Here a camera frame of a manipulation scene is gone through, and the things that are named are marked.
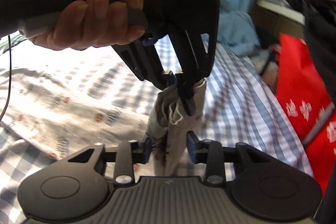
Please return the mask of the person's left hand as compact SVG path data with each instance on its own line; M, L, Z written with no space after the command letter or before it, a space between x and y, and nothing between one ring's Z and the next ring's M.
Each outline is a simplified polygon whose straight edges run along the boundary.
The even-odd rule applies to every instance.
M143 0L74 1L60 14L53 30L30 40L37 46L56 51L129 44L145 33L143 26L128 23L130 7L142 9Z

